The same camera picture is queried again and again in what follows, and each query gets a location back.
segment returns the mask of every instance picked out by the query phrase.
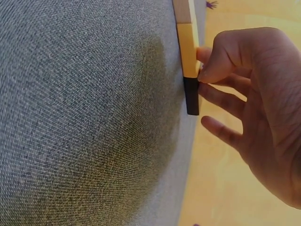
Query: skin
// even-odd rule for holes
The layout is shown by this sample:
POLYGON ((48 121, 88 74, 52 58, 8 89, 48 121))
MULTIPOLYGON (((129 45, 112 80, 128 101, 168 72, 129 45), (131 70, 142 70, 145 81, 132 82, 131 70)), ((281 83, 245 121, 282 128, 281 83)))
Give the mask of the skin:
POLYGON ((204 116, 203 126, 235 148, 276 197, 301 209, 301 53, 280 30, 222 32, 213 49, 199 48, 204 63, 199 94, 242 121, 243 134, 204 116), (243 101, 210 84, 228 86, 243 101))

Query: yellow object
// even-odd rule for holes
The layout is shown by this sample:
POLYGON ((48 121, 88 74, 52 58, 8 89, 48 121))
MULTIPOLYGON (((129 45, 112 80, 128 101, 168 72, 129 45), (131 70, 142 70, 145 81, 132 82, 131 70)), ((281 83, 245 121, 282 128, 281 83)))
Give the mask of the yellow object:
POLYGON ((198 27, 196 20, 191 24, 177 24, 177 29, 183 75, 186 78, 196 78, 200 67, 200 62, 197 60, 198 27))
MULTIPOLYGON (((225 30, 272 26, 283 30, 301 49, 301 0, 216 1, 215 8, 207 9, 207 46, 225 30)), ((232 89, 218 89, 243 98, 232 89)), ((242 132, 238 119, 202 101, 178 226, 299 226, 301 210, 268 192, 237 151, 204 129, 200 123, 204 115, 242 132)))

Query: fabric texture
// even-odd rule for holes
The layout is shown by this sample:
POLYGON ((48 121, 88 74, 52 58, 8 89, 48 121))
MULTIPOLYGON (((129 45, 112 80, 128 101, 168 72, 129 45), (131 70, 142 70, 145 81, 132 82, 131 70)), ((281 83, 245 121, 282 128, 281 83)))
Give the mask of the fabric texture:
POLYGON ((1 226, 175 226, 194 126, 172 0, 0 2, 1 226))

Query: yellow floor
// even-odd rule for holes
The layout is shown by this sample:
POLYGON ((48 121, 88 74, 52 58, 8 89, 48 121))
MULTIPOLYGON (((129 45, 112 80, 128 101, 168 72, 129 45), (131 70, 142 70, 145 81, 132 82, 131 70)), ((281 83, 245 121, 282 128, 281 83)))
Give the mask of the yellow floor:
MULTIPOLYGON (((224 30, 273 26, 301 49, 301 1, 219 0, 207 10, 206 45, 224 30)), ((241 123, 203 101, 210 115, 241 131, 241 123)), ((299 226, 301 210, 285 206, 254 178, 235 150, 209 134, 198 120, 179 226, 299 226)))

